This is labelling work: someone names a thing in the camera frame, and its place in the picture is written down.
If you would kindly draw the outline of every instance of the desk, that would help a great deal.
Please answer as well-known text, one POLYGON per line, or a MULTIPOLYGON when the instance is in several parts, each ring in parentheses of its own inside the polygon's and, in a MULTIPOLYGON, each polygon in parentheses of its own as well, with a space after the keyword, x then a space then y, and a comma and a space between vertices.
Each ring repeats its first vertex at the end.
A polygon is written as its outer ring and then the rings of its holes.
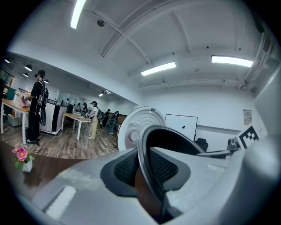
POLYGON ((14 166, 13 146, 0 142, 0 149, 1 163, 7 178, 10 179, 13 185, 14 191, 29 201, 59 173, 83 161, 59 159, 31 153, 35 160, 32 162, 33 167, 30 173, 26 173, 22 170, 17 170, 14 166))
POLYGON ((2 99, 2 106, 1 106, 1 134, 4 134, 4 129, 3 129, 3 114, 4 114, 4 105, 20 111, 22 113, 22 142, 25 145, 26 144, 26 137, 25 137, 25 119, 26 119, 26 115, 29 112, 28 108, 22 108, 22 107, 18 107, 13 103, 13 100, 7 100, 7 99, 2 99))
POLYGON ((92 120, 90 119, 79 119, 78 117, 81 117, 79 115, 73 114, 73 113, 63 113, 62 114, 62 120, 61 120, 61 130, 63 129, 63 121, 65 119, 65 117, 68 116, 74 120, 79 121, 79 126, 78 126, 78 134, 77 134, 77 140, 80 139, 80 130, 81 130, 81 124, 82 122, 91 122, 92 120))

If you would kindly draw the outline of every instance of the pink flower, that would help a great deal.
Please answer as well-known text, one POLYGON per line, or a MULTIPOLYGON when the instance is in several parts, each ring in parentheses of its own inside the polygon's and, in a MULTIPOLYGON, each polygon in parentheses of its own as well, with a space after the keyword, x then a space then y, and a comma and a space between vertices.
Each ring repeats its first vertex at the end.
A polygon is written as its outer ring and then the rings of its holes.
POLYGON ((27 151, 24 148, 20 148, 17 152, 17 158, 18 160, 20 160, 21 162, 23 162, 25 160, 25 158, 27 157, 27 151))
POLYGON ((15 147, 15 149, 12 150, 13 153, 16 153, 18 151, 18 147, 15 147))
POLYGON ((21 147, 20 147, 20 149, 21 148, 24 148, 25 150, 27 150, 27 146, 26 145, 22 145, 21 147))

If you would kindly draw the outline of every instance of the chair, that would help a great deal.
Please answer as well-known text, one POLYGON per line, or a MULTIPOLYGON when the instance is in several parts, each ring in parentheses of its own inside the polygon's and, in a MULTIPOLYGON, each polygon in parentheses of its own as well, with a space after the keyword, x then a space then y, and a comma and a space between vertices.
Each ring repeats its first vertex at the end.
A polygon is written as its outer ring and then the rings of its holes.
MULTIPOLYGON (((73 105, 68 105, 67 106, 67 110, 66 110, 67 113, 72 113, 73 112, 73 105)), ((66 116, 66 120, 69 121, 71 124, 74 122, 74 119, 73 118, 70 118, 68 116, 66 116)))
POLYGON ((204 152, 207 152, 207 148, 208 148, 209 145, 208 145, 206 139, 198 138, 197 141, 195 141, 195 143, 196 143, 204 152))

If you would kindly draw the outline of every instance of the fluorescent ceiling light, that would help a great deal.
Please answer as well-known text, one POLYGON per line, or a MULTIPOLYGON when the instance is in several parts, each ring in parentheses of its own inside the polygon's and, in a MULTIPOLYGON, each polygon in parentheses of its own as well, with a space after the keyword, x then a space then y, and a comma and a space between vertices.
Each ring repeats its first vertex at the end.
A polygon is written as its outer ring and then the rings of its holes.
POLYGON ((242 58, 214 56, 214 55, 212 56, 212 62, 243 65, 243 66, 247 66, 247 67, 251 67, 253 64, 253 61, 242 59, 242 58))
POLYGON ((84 5, 86 3, 87 0, 77 0, 74 11, 73 11, 73 15, 72 15, 72 19, 71 19, 71 24, 70 26, 74 29, 77 28, 77 24, 81 15, 81 12, 84 8, 84 5))
POLYGON ((159 71, 162 71, 162 70, 171 69, 171 68, 175 68, 175 67, 177 67, 175 62, 170 62, 170 63, 164 64, 164 65, 160 65, 160 66, 154 67, 152 69, 148 69, 146 71, 143 71, 143 72, 141 72, 141 74, 146 76, 146 75, 149 75, 149 74, 152 74, 152 73, 156 73, 156 72, 159 72, 159 71))

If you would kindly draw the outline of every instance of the white shirt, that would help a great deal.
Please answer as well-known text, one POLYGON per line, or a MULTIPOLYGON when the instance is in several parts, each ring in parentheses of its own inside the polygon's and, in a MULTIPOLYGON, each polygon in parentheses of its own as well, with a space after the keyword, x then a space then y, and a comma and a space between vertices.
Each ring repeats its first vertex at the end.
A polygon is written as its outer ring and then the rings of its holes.
POLYGON ((98 112, 97 107, 94 107, 93 110, 91 111, 91 113, 89 114, 89 116, 96 116, 98 112))

